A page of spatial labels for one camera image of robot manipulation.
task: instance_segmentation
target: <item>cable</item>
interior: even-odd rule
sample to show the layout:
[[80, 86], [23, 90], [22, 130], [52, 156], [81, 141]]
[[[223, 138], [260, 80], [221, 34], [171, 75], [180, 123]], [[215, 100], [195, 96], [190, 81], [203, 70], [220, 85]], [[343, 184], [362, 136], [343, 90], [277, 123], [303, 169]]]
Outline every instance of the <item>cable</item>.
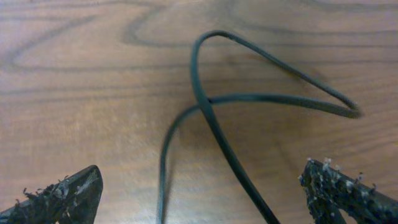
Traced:
[[[325, 91], [331, 96], [339, 99], [343, 102], [348, 108], [329, 103], [326, 101], [306, 98], [302, 96], [290, 96], [290, 95], [282, 95], [282, 94], [261, 94], [261, 93], [254, 93], [254, 94], [230, 94], [230, 95], [223, 95], [217, 96], [214, 98], [208, 98], [204, 89], [201, 86], [201, 82], [198, 76], [198, 54], [199, 49], [202, 43], [209, 39], [210, 37], [214, 36], [222, 36], [227, 39], [233, 40], [238, 44], [241, 44], [258, 54], [262, 55], [264, 58], [270, 60], [274, 64], [278, 65], [279, 67], [291, 72], [298, 77], [302, 78], [306, 82], [318, 87], [319, 89]], [[229, 32], [223, 30], [214, 30], [207, 32], [199, 37], [199, 39], [195, 42], [192, 50], [192, 57], [191, 57], [191, 66], [190, 66], [190, 73], [191, 73], [191, 81], [192, 81], [192, 88], [193, 93], [195, 94], [195, 98], [197, 99], [198, 104], [192, 106], [182, 113], [180, 113], [177, 118], [174, 120], [172, 125], [169, 127], [167, 131], [166, 137], [164, 139], [164, 143], [162, 146], [162, 152], [160, 155], [160, 170], [159, 170], [159, 198], [158, 198], [158, 207], [157, 207], [157, 223], [163, 224], [164, 217], [165, 217], [165, 183], [166, 183], [166, 158], [167, 152], [169, 150], [169, 144], [172, 140], [173, 134], [175, 130], [178, 128], [180, 123], [187, 118], [193, 112], [201, 110], [203, 115], [205, 116], [207, 123], [215, 136], [218, 145], [220, 146], [223, 154], [228, 161], [229, 166], [233, 170], [235, 176], [250, 196], [253, 203], [256, 205], [257, 209], [264, 217], [265, 221], [268, 224], [279, 223], [278, 219], [275, 217], [271, 209], [265, 203], [264, 199], [261, 197], [260, 193], [255, 188], [254, 184], [250, 181], [250, 178], [245, 173], [242, 165], [236, 158], [231, 146], [229, 145], [227, 139], [225, 138], [218, 122], [217, 118], [214, 114], [213, 108], [211, 107], [212, 104], [218, 105], [223, 103], [234, 103], [237, 101], [242, 102], [271, 102], [271, 103], [280, 103], [285, 105], [294, 105], [294, 106], [301, 106], [304, 108], [320, 110], [327, 113], [332, 113], [338, 116], [343, 116], [346, 118], [359, 118], [361, 113], [358, 107], [346, 96], [339, 93], [338, 91], [330, 88], [324, 83], [321, 83], [309, 75], [287, 65], [286, 63], [280, 61], [279, 59], [273, 57], [269, 53], [263, 51], [256, 45], [234, 35]]]

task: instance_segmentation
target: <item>wooden table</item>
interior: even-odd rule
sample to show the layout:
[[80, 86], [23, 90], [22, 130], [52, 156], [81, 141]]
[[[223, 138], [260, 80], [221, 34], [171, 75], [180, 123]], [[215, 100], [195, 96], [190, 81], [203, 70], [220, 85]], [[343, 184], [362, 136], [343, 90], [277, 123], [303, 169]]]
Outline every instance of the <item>wooden table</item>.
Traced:
[[[225, 29], [357, 102], [350, 120], [292, 106], [238, 103], [216, 114], [281, 223], [310, 223], [297, 177], [308, 157], [333, 159], [398, 199], [396, 0], [0, 0], [0, 210], [96, 164], [96, 223], [154, 223], [159, 152], [195, 103], [191, 46]], [[329, 96], [222, 39], [206, 42], [211, 96]], [[264, 223], [201, 114], [172, 143], [168, 223]]]

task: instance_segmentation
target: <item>black cable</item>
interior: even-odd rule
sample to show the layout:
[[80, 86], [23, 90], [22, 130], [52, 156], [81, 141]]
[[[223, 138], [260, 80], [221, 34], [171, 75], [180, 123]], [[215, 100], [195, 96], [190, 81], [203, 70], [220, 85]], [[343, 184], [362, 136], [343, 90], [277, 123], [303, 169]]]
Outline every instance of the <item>black cable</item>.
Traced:
[[[264, 58], [269, 59], [274, 64], [278, 65], [279, 67], [299, 76], [303, 80], [309, 82], [310, 84], [318, 87], [319, 89], [325, 91], [331, 96], [342, 101], [348, 108], [335, 105], [333, 103], [329, 103], [326, 101], [306, 98], [302, 96], [289, 96], [289, 95], [281, 95], [281, 94], [232, 94], [232, 95], [224, 95], [224, 96], [217, 96], [214, 98], [208, 98], [204, 89], [201, 86], [200, 79], [198, 76], [198, 54], [199, 49], [202, 43], [209, 39], [210, 37], [214, 36], [222, 36], [228, 39], [231, 39], [255, 52], [262, 55]], [[211, 104], [222, 104], [222, 103], [232, 103], [237, 101], [244, 101], [244, 102], [271, 102], [271, 103], [280, 103], [285, 105], [295, 105], [301, 106], [305, 108], [310, 108], [314, 110], [320, 110], [327, 113], [332, 113], [338, 116], [344, 116], [347, 118], [359, 118], [361, 113], [359, 112], [358, 107], [347, 97], [339, 93], [338, 91], [330, 88], [324, 83], [321, 83], [309, 75], [287, 65], [286, 63], [280, 61], [279, 59], [273, 57], [269, 53], [263, 51], [256, 45], [234, 35], [226, 31], [222, 30], [214, 30], [211, 32], [207, 32], [199, 37], [199, 39], [195, 42], [192, 51], [192, 58], [191, 58], [191, 66], [190, 66], [190, 73], [191, 73], [191, 81], [193, 92], [197, 99], [198, 104], [186, 109], [184, 112], [179, 114], [177, 118], [174, 120], [172, 125], [170, 126], [167, 135], [165, 137], [162, 152], [160, 155], [160, 174], [159, 174], [159, 199], [158, 199], [158, 211], [157, 211], [157, 223], [163, 224], [164, 223], [164, 206], [165, 206], [165, 183], [166, 183], [166, 158], [167, 152], [169, 149], [170, 141], [173, 137], [173, 134], [176, 128], [180, 125], [180, 123], [190, 114], [193, 112], [201, 109], [202, 113], [205, 115], [205, 118], [211, 128], [218, 145], [220, 146], [223, 154], [228, 161], [229, 166], [232, 168], [235, 176], [238, 178], [239, 182], [245, 189], [245, 191], [250, 196], [251, 200], [256, 205], [257, 209], [260, 211], [261, 215], [264, 217], [267, 223], [279, 223], [278, 219], [275, 217], [271, 209], [265, 203], [264, 199], [261, 197], [260, 193], [257, 191], [253, 183], [250, 181], [250, 178], [245, 173], [242, 165], [239, 163], [238, 159], [236, 158], [231, 146], [229, 145], [228, 141], [226, 140], [218, 122], [217, 118], [214, 114], [213, 108]]]

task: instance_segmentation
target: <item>chipped gripper edge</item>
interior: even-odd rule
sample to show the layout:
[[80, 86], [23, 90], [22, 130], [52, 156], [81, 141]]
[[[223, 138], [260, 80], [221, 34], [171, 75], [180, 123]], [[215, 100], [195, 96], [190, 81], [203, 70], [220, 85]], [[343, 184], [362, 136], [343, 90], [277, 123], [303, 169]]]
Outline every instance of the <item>chipped gripper edge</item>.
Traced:
[[358, 181], [309, 159], [300, 183], [316, 224], [346, 223], [342, 209], [358, 223], [398, 223], [398, 202]]
[[28, 200], [17, 202], [0, 212], [0, 223], [92, 224], [103, 190], [101, 172], [89, 166], [75, 175], [49, 185], [36, 194], [25, 193]]

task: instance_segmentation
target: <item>brown wooden tabletop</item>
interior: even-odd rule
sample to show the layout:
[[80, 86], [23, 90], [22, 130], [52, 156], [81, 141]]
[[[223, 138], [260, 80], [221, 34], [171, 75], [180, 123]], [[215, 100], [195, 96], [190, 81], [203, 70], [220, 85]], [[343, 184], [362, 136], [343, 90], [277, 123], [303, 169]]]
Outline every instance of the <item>brown wooden tabletop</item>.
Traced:
[[[195, 103], [191, 46], [224, 29], [346, 94], [347, 119], [272, 104], [216, 106], [248, 175], [281, 223], [311, 223], [297, 177], [333, 159], [398, 199], [396, 0], [0, 0], [0, 210], [96, 164], [96, 223], [154, 223], [159, 152]], [[273, 92], [335, 101], [222, 38], [201, 50], [210, 96]], [[200, 113], [178, 129], [168, 223], [265, 223]]]

